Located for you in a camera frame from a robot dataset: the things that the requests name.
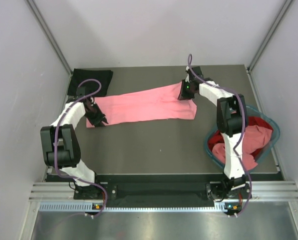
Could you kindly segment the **left aluminium corner post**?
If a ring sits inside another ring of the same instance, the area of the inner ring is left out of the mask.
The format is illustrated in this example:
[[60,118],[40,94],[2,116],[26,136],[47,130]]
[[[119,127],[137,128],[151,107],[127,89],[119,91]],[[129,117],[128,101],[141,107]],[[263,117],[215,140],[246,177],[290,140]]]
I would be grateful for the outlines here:
[[38,5],[34,0],[24,0],[26,5],[28,6],[29,10],[33,14],[34,18],[36,19],[38,25],[40,26],[42,32],[44,33],[45,37],[47,38],[49,44],[51,45],[53,51],[57,55],[58,59],[60,60],[62,66],[66,70],[66,72],[70,75],[72,74],[71,67],[69,66],[69,63],[67,62],[63,52],[61,51],[51,29],[49,28],[46,20],[44,19]]

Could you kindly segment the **pink shirt in basket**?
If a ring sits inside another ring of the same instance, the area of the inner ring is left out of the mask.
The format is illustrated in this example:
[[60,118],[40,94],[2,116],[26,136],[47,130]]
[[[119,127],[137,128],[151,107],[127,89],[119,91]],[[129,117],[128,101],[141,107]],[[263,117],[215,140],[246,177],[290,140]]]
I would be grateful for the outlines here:
[[[271,140],[272,128],[258,125],[247,126],[243,139],[243,162],[248,171],[254,169],[258,164],[255,157],[260,150]],[[209,149],[212,154],[221,162],[225,163],[225,144],[219,131],[208,141]]]

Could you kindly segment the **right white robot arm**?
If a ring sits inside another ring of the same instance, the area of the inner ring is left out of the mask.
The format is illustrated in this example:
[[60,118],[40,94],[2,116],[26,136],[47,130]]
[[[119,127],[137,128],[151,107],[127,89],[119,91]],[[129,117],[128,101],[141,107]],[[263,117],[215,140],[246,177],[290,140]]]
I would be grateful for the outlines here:
[[199,67],[187,66],[186,73],[186,78],[181,82],[178,100],[191,100],[199,94],[216,106],[217,128],[225,145],[222,198],[233,198],[246,186],[242,145],[248,117],[244,97],[227,87],[219,86],[211,79],[203,79]]

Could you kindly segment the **aluminium corner post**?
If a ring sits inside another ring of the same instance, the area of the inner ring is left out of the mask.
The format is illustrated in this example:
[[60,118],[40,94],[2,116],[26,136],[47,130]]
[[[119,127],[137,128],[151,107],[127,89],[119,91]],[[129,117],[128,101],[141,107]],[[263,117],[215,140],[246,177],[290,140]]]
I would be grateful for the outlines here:
[[278,30],[279,26],[282,24],[283,19],[287,15],[288,11],[292,7],[294,0],[285,0],[283,1],[282,6],[280,7],[278,13],[274,17],[272,24],[270,25],[265,37],[263,38],[262,42],[260,43],[254,57],[252,58],[249,66],[247,67],[247,73],[251,73],[254,68],[256,67],[258,61],[260,60],[261,56],[263,55],[264,51],[266,50],[268,44],[272,40],[274,34]]
[[63,52],[61,51],[51,29],[49,28],[46,20],[44,19],[38,5],[34,0],[24,0],[26,5],[28,6],[29,10],[33,14],[34,18],[36,19],[38,25],[40,26],[42,32],[44,33],[45,37],[47,38],[49,44],[51,45],[53,51],[57,55],[58,59],[60,60],[62,66],[66,70],[66,72],[70,75],[72,74],[71,67],[69,66],[69,63],[67,62]]

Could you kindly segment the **red shirt in basket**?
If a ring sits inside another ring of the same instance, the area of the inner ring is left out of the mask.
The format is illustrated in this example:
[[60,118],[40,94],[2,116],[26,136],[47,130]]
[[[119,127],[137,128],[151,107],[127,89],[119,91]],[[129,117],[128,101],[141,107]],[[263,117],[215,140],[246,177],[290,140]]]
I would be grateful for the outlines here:
[[[274,130],[272,126],[264,119],[256,116],[249,117],[249,125],[244,134],[243,148],[246,148],[250,154],[256,155],[271,140]],[[211,134],[207,140],[209,150],[215,150],[215,147],[224,147],[224,138],[219,130]]]

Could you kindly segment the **pink t shirt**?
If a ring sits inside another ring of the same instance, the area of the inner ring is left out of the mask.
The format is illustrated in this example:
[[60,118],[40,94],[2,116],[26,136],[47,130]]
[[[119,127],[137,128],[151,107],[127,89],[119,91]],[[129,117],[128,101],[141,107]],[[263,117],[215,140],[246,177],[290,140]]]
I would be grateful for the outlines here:
[[181,83],[176,83],[94,100],[108,121],[105,126],[166,119],[193,120],[197,106],[192,100],[178,100],[180,89]]

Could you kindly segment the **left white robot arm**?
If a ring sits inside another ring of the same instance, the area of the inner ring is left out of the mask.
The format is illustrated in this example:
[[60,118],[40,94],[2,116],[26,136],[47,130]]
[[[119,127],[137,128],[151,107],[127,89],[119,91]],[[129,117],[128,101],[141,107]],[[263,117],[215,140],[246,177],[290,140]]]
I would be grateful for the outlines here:
[[93,100],[93,95],[101,90],[90,92],[78,86],[76,95],[70,97],[60,116],[51,125],[40,130],[43,160],[46,166],[54,168],[60,178],[73,182],[76,193],[87,194],[86,198],[103,197],[107,192],[97,182],[97,174],[82,160],[80,145],[75,129],[82,118],[92,126],[103,127],[108,123],[105,114]]

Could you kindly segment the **teal laundry basket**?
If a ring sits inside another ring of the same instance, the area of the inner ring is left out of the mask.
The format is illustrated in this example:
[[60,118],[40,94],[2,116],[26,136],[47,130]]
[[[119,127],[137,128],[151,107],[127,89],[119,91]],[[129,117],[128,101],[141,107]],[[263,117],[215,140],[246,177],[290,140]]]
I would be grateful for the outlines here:
[[[252,107],[252,106],[247,106],[247,115],[248,117],[254,116],[254,117],[260,117],[262,119],[264,119],[267,123],[269,123],[273,130],[274,133],[272,134],[271,140],[268,142],[268,144],[263,147],[259,154],[255,157],[255,161],[256,163],[260,163],[271,151],[272,147],[276,144],[277,140],[280,137],[280,129],[279,126],[277,125],[277,123],[275,121],[273,121],[271,118],[267,117],[265,114],[259,112],[256,108]],[[220,168],[224,168],[225,163],[221,163],[213,154],[212,151],[209,150],[208,146],[207,146],[207,140],[209,139],[209,137],[211,136],[211,134],[213,134],[216,130],[218,130],[217,127],[215,127],[209,134],[208,136],[205,138],[204,140],[204,148],[205,151],[207,153],[207,155],[220,167]]]

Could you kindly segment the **aluminium frame rail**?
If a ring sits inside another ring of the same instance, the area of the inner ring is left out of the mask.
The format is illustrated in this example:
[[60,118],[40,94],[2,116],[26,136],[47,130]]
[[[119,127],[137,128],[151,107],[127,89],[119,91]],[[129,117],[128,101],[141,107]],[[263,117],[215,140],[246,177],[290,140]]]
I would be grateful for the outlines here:
[[[206,200],[209,188],[204,182],[151,182],[151,183],[107,183],[104,185],[109,200],[122,199],[126,196],[143,197],[197,197]],[[251,193],[253,201],[288,202],[298,201],[298,188],[293,181],[254,181]],[[99,190],[74,190],[66,182],[37,182],[33,184],[29,200],[31,201],[93,201],[101,200]]]

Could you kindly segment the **right aluminium corner post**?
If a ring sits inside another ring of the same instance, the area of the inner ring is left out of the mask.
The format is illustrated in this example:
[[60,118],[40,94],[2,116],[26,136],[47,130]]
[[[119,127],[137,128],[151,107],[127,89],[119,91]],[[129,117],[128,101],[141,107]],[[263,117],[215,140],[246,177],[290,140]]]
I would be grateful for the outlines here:
[[265,37],[263,38],[262,42],[260,43],[254,57],[252,58],[249,66],[247,67],[247,73],[251,73],[254,68],[256,67],[258,61],[260,60],[261,56],[263,55],[264,51],[266,50],[268,44],[272,40],[274,34],[278,30],[279,26],[282,24],[283,19],[287,15],[288,11],[292,7],[294,0],[285,0],[283,1],[282,6],[280,7],[278,13],[274,17],[272,24],[270,25]]

